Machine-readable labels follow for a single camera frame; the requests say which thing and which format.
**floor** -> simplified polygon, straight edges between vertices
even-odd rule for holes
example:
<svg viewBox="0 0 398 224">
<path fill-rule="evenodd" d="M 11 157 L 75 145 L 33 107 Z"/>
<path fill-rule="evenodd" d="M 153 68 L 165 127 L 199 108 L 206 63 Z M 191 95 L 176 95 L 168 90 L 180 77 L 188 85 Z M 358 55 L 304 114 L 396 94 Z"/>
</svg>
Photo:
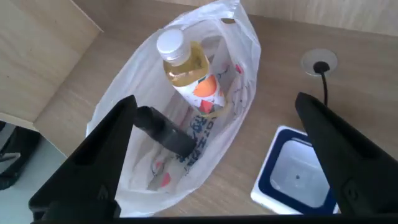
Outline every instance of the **floor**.
<svg viewBox="0 0 398 224">
<path fill-rule="evenodd" d="M 28 208 L 29 199 L 65 159 L 51 143 L 41 139 L 20 179 L 12 187 L 0 190 L 0 224 L 32 222 L 32 212 Z"/>
</svg>

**wooden panel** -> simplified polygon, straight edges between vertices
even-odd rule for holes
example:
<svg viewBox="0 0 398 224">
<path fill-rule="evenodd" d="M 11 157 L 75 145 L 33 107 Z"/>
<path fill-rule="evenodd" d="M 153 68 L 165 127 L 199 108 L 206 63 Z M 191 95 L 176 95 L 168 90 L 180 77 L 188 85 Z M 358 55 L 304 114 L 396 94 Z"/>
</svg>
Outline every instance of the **wooden panel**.
<svg viewBox="0 0 398 224">
<path fill-rule="evenodd" d="M 98 35 L 69 0 L 0 1 L 0 113 L 32 123 Z"/>
<path fill-rule="evenodd" d="M 114 22 L 128 0 L 72 0 L 102 30 Z"/>
<path fill-rule="evenodd" d="M 66 155 L 84 139 L 86 123 L 111 80 L 151 33 L 193 7 L 134 0 L 112 30 L 101 34 L 62 85 L 35 127 Z M 300 68 L 315 47 L 337 54 L 327 78 L 329 106 L 398 159 L 398 38 L 250 16 L 262 45 L 257 92 L 231 147 L 210 178 L 157 215 L 270 214 L 250 191 L 278 125 L 302 129 L 294 101 L 300 91 L 323 98 L 320 78 Z"/>
<path fill-rule="evenodd" d="M 213 0 L 158 0 L 202 6 Z M 241 0 L 252 15 L 398 35 L 396 0 Z"/>
</svg>

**bottle label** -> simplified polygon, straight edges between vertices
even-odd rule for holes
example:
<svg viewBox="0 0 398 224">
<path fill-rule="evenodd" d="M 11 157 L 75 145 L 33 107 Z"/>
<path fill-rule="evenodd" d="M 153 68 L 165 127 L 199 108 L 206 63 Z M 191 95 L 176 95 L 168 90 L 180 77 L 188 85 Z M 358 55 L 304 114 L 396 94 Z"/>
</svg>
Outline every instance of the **bottle label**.
<svg viewBox="0 0 398 224">
<path fill-rule="evenodd" d="M 174 88 L 201 114 L 210 114 L 225 106 L 224 93 L 212 73 L 189 85 Z"/>
</svg>

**wooden cabinet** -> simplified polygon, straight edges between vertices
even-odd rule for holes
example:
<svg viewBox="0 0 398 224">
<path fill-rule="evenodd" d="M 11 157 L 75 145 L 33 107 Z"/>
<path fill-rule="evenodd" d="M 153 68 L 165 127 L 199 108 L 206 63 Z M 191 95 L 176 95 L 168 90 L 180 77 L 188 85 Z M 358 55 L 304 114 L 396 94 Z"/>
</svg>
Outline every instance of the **wooden cabinet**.
<svg viewBox="0 0 398 224">
<path fill-rule="evenodd" d="M 0 119 L 35 129 L 99 32 L 69 0 L 0 1 Z"/>
</svg>

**red printed graphic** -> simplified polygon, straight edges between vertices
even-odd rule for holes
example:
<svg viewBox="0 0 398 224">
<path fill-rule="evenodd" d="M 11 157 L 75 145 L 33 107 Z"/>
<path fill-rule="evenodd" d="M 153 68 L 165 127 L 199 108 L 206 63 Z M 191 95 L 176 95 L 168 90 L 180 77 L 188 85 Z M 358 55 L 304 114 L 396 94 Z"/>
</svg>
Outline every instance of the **red printed graphic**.
<svg viewBox="0 0 398 224">
<path fill-rule="evenodd" d="M 212 104 L 211 102 L 206 101 L 206 100 L 202 100 L 202 101 L 200 102 L 200 108 L 199 108 L 199 110 L 200 110 L 201 112 L 204 112 L 204 113 L 208 114 L 208 113 L 211 112 L 212 109 L 213 109 L 213 104 Z"/>
<path fill-rule="evenodd" d="M 166 175 L 164 175 L 163 180 L 162 180 L 162 184 L 160 185 L 161 187 L 166 186 L 167 184 L 170 183 L 170 181 L 172 180 L 171 176 L 169 173 L 166 173 Z"/>
<path fill-rule="evenodd" d="M 235 69 L 239 74 L 243 73 L 243 69 L 238 64 L 235 65 Z"/>
<path fill-rule="evenodd" d="M 161 165 L 162 165 L 162 162 L 160 162 L 160 161 L 159 161 L 159 162 L 156 162 L 156 165 L 155 165 L 155 166 L 156 166 L 156 169 L 159 169 L 159 167 L 160 167 Z"/>
</svg>

